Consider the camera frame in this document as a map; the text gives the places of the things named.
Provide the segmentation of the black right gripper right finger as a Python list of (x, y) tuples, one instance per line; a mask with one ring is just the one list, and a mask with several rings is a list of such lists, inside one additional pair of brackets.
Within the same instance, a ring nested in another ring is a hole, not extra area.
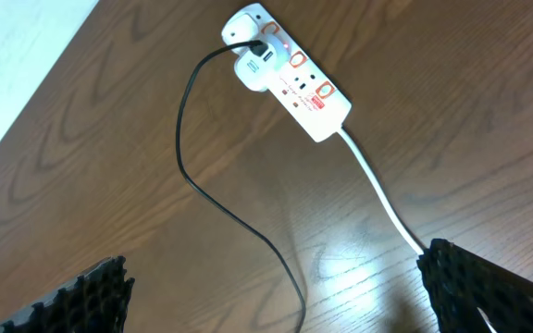
[(533, 282), (445, 239), (417, 267), (441, 332), (533, 333)]

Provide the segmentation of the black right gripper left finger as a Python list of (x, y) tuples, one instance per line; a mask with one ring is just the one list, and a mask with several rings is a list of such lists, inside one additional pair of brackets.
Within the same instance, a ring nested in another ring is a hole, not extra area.
[(107, 257), (0, 322), (0, 333), (123, 333), (135, 279)]

